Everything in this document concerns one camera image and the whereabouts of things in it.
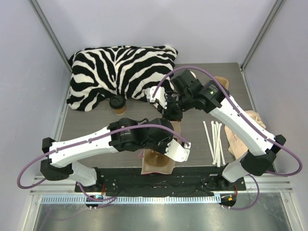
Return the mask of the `brown cardboard cup carrier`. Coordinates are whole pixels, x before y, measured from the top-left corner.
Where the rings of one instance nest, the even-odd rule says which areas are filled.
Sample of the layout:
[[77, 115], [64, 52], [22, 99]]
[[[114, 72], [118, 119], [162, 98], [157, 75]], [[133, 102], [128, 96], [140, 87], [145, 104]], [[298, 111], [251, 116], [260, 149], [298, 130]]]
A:
[[146, 167], [165, 167], [169, 164], [170, 159], [154, 150], [147, 150], [143, 158], [143, 165]]

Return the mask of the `brown paper coffee cup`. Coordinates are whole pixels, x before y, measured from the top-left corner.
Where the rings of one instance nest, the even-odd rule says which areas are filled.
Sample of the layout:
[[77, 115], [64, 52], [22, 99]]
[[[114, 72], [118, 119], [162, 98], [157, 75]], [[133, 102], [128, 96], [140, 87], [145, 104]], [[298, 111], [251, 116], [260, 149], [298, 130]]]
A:
[[123, 115], [126, 111], [126, 106], [123, 106], [121, 108], [118, 108], [118, 109], [114, 109], [114, 112], [116, 115]]

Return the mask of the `pink paper gift bag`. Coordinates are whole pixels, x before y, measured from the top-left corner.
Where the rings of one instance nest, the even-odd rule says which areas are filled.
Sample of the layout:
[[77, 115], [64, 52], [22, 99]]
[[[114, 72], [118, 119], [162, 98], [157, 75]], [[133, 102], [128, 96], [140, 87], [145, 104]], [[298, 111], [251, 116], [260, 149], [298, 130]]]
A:
[[175, 161], [169, 157], [159, 154], [153, 150], [143, 152], [141, 174], [171, 174], [175, 166]]

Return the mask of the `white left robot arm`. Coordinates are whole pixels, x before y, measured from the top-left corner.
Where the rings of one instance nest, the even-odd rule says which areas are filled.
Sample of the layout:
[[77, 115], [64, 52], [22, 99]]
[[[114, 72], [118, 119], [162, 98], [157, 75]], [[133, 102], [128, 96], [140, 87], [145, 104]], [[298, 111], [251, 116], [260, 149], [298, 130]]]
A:
[[121, 118], [90, 135], [69, 141], [56, 142], [45, 138], [44, 153], [53, 151], [40, 163], [40, 171], [49, 181], [74, 180], [92, 192], [102, 188], [103, 181], [98, 168], [89, 168], [79, 163], [80, 159], [98, 154], [134, 152], [150, 149], [164, 154], [173, 138], [173, 126], [165, 119], [147, 118], [137, 121]]

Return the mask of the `black plastic cup lid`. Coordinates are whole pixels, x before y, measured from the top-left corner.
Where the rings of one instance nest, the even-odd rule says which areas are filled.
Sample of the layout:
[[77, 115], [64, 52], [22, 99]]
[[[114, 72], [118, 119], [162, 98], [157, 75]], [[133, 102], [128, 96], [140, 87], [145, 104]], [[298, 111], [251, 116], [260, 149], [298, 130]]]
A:
[[121, 95], [115, 95], [110, 98], [109, 105], [112, 109], [121, 109], [126, 105], [126, 99]]

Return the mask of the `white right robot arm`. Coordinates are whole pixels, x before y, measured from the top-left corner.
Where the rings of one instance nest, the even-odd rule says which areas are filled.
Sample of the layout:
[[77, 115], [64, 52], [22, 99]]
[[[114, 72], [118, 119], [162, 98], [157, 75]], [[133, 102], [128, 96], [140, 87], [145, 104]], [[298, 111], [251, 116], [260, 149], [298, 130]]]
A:
[[178, 76], [174, 76], [173, 71], [167, 74], [179, 93], [178, 99], [168, 109], [172, 112], [185, 112], [192, 108], [203, 110], [226, 125], [247, 146], [242, 157], [224, 167], [217, 178], [218, 186], [228, 190], [243, 176], [265, 173], [286, 143], [286, 138], [266, 131], [248, 116], [217, 78], [211, 77], [210, 81], [202, 84], [188, 68], [183, 70]]

